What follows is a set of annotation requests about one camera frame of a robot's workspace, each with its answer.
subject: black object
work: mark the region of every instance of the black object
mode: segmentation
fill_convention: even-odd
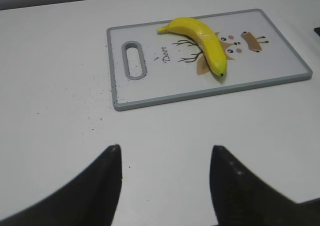
[[[320,36],[320,27],[314,28],[314,31]]]
[[[110,226],[121,186],[121,149],[113,145],[67,185],[0,226]]]
[[[210,190],[219,226],[320,226],[320,200],[297,204],[214,146]]]

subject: white table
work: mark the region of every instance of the white table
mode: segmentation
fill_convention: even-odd
[[[106,29],[261,8],[311,80],[117,112]],[[212,146],[296,202],[320,197],[319,0],[90,0],[0,11],[0,219],[122,148],[114,226],[210,226]]]

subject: cutting board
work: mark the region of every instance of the cutting board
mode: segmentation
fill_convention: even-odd
[[[218,36],[227,73],[217,77],[183,35],[157,34],[168,21],[107,29],[117,111],[308,80],[312,70],[260,9],[195,17]]]

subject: deer antlers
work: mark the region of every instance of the deer antlers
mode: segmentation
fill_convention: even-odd
[[[179,46],[179,45],[183,45],[183,44],[189,44],[189,46],[198,46],[194,41],[190,41],[190,40],[186,40],[186,39],[182,39],[179,40],[178,42],[173,43],[173,45]]]
[[[183,45],[183,44],[189,44],[187,47],[189,46],[197,46],[198,45],[192,41],[192,40],[186,40],[186,39],[182,39],[182,40],[179,40],[178,42],[175,42],[173,43],[173,45],[176,45],[176,46],[179,46],[179,45]],[[196,61],[199,57],[200,54],[202,54],[202,50],[200,49],[200,52],[199,53],[192,53],[191,55],[193,55],[194,57],[189,57],[189,58],[184,58],[182,57],[181,60],[179,60],[178,62],[182,62],[184,61],[185,63],[192,63],[194,61]]]
[[[178,60],[178,62],[184,61],[185,63],[192,63],[192,62],[196,61],[198,59],[199,55],[202,53],[203,53],[202,51],[200,51],[198,53],[192,53],[191,55],[195,55],[194,57],[189,57],[189,58],[182,57],[181,60]]]

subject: banana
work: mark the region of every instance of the banana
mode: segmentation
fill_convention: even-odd
[[[211,71],[222,77],[227,71],[227,58],[216,34],[205,23],[191,17],[178,17],[157,33],[175,33],[192,38],[203,51]]]

